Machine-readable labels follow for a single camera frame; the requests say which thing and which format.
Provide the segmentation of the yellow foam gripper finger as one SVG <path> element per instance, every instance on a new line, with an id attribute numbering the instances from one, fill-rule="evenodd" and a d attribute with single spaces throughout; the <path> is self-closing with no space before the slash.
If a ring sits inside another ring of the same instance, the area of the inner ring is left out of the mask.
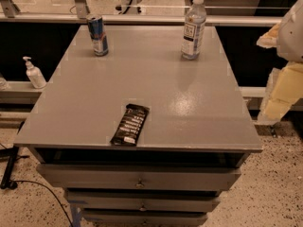
<path id="1" fill-rule="evenodd" d="M 257 40 L 257 45 L 263 48 L 277 47 L 277 36 L 280 24 L 271 27 L 266 33 L 260 36 Z"/>
<path id="2" fill-rule="evenodd" d="M 303 63 L 289 61 L 269 75 L 261 101 L 258 123 L 274 125 L 303 97 Z"/>

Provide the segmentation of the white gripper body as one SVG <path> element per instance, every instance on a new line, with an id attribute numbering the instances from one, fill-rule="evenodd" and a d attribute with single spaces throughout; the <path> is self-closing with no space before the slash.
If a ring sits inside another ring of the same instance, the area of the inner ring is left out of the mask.
<path id="1" fill-rule="evenodd" d="M 282 18 L 276 50 L 287 61 L 303 62 L 303 0 L 297 0 Z"/>

